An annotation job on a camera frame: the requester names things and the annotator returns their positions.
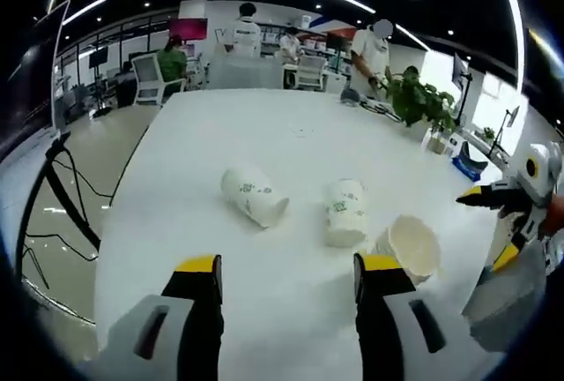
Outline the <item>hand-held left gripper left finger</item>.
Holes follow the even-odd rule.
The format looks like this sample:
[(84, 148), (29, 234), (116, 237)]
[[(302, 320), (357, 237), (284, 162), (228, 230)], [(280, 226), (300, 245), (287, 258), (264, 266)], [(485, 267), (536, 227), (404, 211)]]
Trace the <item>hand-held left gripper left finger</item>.
[(224, 332), (222, 258), (178, 265), (158, 295), (148, 295), (108, 330), (87, 363), (89, 380), (216, 380)]

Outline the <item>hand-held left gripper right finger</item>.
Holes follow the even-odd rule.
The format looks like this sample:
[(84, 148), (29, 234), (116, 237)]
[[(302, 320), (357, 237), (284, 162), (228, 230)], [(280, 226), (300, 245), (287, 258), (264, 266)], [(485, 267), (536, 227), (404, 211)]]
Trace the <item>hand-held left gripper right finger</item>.
[(419, 292), (391, 256), (353, 255), (364, 380), (483, 380), (503, 360), (462, 315)]

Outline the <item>person's right hand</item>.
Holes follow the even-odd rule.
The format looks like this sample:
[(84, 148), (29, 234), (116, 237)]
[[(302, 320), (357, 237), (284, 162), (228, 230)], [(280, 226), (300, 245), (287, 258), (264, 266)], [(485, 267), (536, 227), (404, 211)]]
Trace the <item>person's right hand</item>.
[(554, 195), (544, 222), (544, 230), (548, 235), (554, 235), (564, 228), (564, 197), (562, 195)]

